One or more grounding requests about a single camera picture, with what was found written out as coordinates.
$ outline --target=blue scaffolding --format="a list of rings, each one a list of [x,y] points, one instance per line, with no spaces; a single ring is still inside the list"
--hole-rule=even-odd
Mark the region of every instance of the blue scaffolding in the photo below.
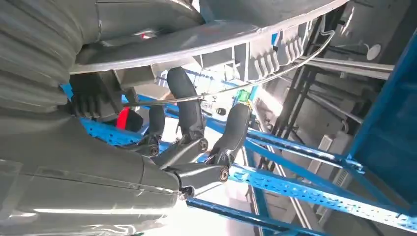
[[[323,205],[333,210],[349,213],[382,224],[417,233],[417,36],[414,34],[390,79],[386,82],[378,101],[374,104],[356,135],[348,155],[338,155],[316,148],[284,140],[268,133],[249,129],[245,148],[276,162],[302,176],[311,184],[294,178],[286,178],[271,172],[234,165],[230,169],[230,180],[244,182],[256,189],[298,198]],[[167,106],[167,114],[177,117],[178,108]],[[225,123],[207,117],[207,126],[223,132]],[[86,130],[111,145],[127,145],[139,141],[142,134],[119,130],[115,127],[82,119]],[[162,143],[161,149],[169,143]],[[343,168],[359,181],[377,199],[370,201],[323,179],[303,167],[270,152],[263,146],[293,152]],[[410,207],[394,204],[376,186],[364,177],[371,171],[395,190]],[[220,215],[252,224],[266,230],[281,232],[277,235],[325,235],[294,225],[232,209],[227,206],[188,199],[191,207],[197,207]]]

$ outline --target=bright light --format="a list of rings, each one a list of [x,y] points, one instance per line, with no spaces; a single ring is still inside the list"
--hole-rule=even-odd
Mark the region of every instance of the bright light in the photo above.
[[[58,213],[58,214],[97,214],[97,215],[164,215],[172,210],[172,208],[144,208],[144,209],[33,209],[40,213]]]
[[[257,93],[259,99],[261,99],[262,102],[265,103],[265,105],[268,107],[268,109],[278,117],[282,112],[282,104],[263,88],[258,88]]]

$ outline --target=red component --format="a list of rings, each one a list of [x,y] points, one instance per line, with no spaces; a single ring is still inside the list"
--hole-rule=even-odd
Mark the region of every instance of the red component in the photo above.
[[[126,127],[126,121],[127,121],[127,115],[129,114],[129,108],[124,108],[118,117],[116,127],[119,129],[125,129]]]

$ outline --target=cable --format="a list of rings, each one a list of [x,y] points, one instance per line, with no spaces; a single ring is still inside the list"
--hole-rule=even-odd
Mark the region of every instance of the cable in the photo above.
[[[280,78],[282,75],[307,64],[309,61],[311,61],[313,58],[315,58],[318,54],[320,54],[325,49],[325,47],[330,43],[334,34],[335,34],[334,30],[321,32],[321,35],[323,35],[323,36],[328,35],[327,40],[324,42],[324,44],[321,45],[321,47],[317,51],[315,51],[313,54],[308,56],[303,62],[300,62],[299,64],[293,65],[288,69],[285,69],[285,70],[283,70],[281,72],[278,72],[276,74],[272,74],[271,76],[269,76],[267,78],[264,78],[264,79],[261,79],[261,80],[258,80],[256,82],[246,84],[246,85],[242,85],[242,86],[238,86],[238,87],[234,87],[234,88],[229,88],[229,89],[217,91],[217,92],[213,92],[213,93],[203,93],[203,94],[196,95],[196,96],[177,98],[177,99],[169,99],[169,100],[158,100],[158,101],[150,101],[150,102],[131,102],[131,103],[129,102],[129,103],[124,104],[124,106],[128,106],[128,107],[156,106],[156,105],[172,104],[172,103],[177,103],[177,102],[187,102],[187,101],[193,101],[193,100],[198,100],[198,99],[204,99],[205,97],[211,97],[211,96],[215,96],[215,95],[218,95],[218,94],[221,94],[221,93],[227,93],[227,92],[231,92],[231,91],[235,91],[235,90],[241,90],[241,89],[244,89],[244,88],[250,88],[250,87],[253,87],[253,86],[264,84],[264,83],[269,82],[271,80],[274,80],[276,78]]]

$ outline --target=perforated metal beam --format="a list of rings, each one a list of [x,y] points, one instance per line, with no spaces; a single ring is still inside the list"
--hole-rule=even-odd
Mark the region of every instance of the perforated metal beam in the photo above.
[[[230,169],[229,179],[417,233],[416,217],[398,213],[398,209],[394,207],[374,203],[358,196],[332,194],[317,186],[249,167],[233,166]]]

